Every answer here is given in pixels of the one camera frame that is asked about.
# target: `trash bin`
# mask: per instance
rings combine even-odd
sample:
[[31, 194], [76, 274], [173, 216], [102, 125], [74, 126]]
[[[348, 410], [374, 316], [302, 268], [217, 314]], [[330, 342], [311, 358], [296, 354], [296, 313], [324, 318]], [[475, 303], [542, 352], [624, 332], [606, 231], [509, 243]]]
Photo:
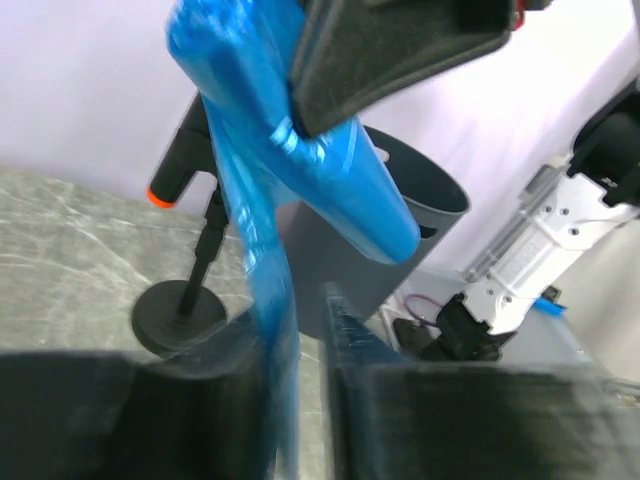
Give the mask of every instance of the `trash bin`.
[[300, 331], [314, 338], [322, 334], [319, 317], [325, 283], [337, 285], [355, 315], [371, 317], [469, 210], [464, 190], [435, 163], [383, 132], [367, 127], [367, 133], [388, 154], [389, 173], [420, 226], [420, 244], [402, 264], [374, 262], [300, 202], [281, 235], [293, 277]]

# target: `white backdrop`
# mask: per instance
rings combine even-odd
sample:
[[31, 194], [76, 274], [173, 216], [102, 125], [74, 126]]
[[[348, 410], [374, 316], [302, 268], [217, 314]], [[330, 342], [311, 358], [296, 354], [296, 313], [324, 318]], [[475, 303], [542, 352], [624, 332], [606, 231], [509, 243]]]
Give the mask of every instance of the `white backdrop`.
[[[0, 163], [144, 200], [195, 93], [165, 49], [173, 3], [1, 2]], [[428, 263], [465, 268], [539, 165], [569, 149], [639, 61], [631, 0], [555, 0], [529, 14], [499, 52], [365, 112], [365, 123], [421, 150], [471, 197], [472, 211]], [[180, 208], [199, 213], [210, 188], [198, 179]], [[636, 380], [640, 300], [630, 282], [638, 280], [639, 244], [638, 226], [617, 232], [561, 281], [589, 346], [614, 373]]]

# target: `round black base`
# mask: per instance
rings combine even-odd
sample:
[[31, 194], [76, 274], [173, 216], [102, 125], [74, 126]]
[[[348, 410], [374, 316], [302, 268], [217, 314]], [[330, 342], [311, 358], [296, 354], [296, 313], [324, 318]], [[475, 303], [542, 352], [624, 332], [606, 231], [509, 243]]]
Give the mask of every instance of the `round black base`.
[[168, 280], [153, 285], [133, 306], [131, 326], [138, 341], [150, 352], [166, 356], [202, 332], [224, 322], [227, 311], [209, 289], [200, 287], [198, 301], [188, 317], [177, 314], [187, 282]]

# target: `blue plastic bag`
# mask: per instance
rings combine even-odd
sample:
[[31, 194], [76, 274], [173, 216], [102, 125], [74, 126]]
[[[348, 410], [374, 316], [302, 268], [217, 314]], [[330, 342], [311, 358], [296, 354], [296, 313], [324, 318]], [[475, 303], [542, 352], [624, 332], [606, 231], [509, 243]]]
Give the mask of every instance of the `blue plastic bag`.
[[271, 359], [274, 439], [290, 479], [298, 471], [299, 338], [275, 209], [304, 200], [380, 262], [406, 260], [419, 241], [357, 120], [313, 140], [293, 129], [286, 78], [303, 25], [295, 0], [183, 0], [168, 27], [171, 55], [204, 98], [225, 204], [245, 246], [252, 314]]

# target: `red object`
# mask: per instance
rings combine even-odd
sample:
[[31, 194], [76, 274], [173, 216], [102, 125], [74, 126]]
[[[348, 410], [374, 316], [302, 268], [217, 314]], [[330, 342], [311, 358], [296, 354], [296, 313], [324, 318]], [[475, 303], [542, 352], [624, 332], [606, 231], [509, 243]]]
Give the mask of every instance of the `red object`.
[[517, 30], [522, 25], [524, 25], [524, 11], [526, 8], [527, 0], [515, 0], [515, 2], [516, 8], [514, 12], [513, 29]]

